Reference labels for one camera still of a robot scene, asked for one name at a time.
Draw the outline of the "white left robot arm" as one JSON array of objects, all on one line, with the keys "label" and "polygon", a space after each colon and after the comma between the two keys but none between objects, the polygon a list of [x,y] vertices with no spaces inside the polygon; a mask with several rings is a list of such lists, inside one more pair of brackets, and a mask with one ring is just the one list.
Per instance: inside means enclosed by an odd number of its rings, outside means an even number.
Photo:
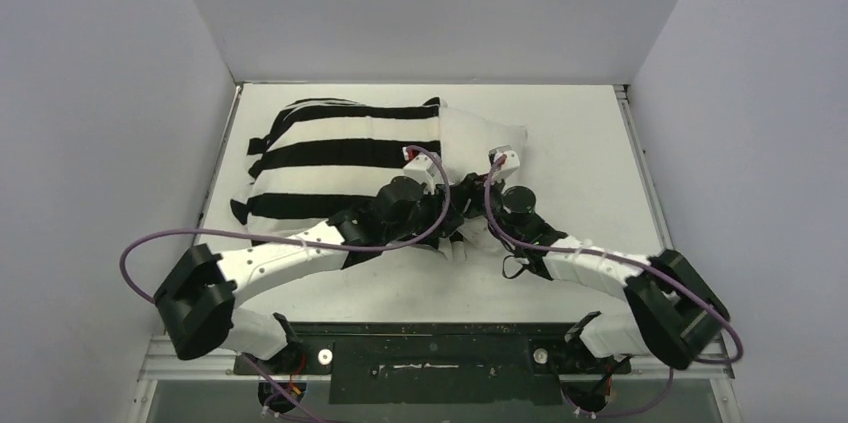
[{"label": "white left robot arm", "polygon": [[283,243],[221,253],[205,244],[189,248],[156,290],[154,304],[179,359],[229,349],[284,373],[298,362],[298,344],[279,317],[245,310],[243,303],[306,276],[376,258],[392,243],[435,243],[462,223],[448,188],[426,192],[415,180],[396,177],[376,197]]}]

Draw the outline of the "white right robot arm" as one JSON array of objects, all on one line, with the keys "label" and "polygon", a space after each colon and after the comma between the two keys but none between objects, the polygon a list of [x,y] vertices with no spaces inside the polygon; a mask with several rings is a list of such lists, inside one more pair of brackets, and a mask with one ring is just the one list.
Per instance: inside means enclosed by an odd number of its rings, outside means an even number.
[{"label": "white right robot arm", "polygon": [[676,250],[633,255],[580,240],[545,221],[524,186],[487,185],[471,174],[451,191],[453,211],[483,225],[516,260],[516,276],[573,283],[627,304],[623,313],[593,310],[567,331],[566,357],[578,370],[623,356],[652,356],[685,370],[704,363],[705,348],[730,328],[725,305]]}]

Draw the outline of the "black white striped pillowcase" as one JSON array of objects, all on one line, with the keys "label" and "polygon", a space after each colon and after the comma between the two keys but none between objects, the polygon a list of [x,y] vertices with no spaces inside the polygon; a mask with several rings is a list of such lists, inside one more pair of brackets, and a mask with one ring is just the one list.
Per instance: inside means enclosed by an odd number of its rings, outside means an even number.
[{"label": "black white striped pillowcase", "polygon": [[234,218],[249,233],[283,236],[371,200],[401,175],[405,147],[440,153],[441,107],[437,97],[404,107],[335,98],[284,107],[266,135],[249,141]]}]

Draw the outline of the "white pillow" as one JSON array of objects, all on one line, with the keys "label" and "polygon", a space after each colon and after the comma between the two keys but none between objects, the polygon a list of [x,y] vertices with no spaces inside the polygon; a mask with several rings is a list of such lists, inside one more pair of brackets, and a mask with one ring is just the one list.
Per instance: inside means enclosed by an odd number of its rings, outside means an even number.
[{"label": "white pillow", "polygon": [[483,208],[482,183],[466,185],[469,175],[484,177],[491,162],[490,152],[508,146],[523,156],[528,134],[525,127],[498,123],[460,109],[439,109],[443,167],[451,183],[452,206],[463,216],[457,233],[467,249],[496,254],[501,244],[488,231]]}]

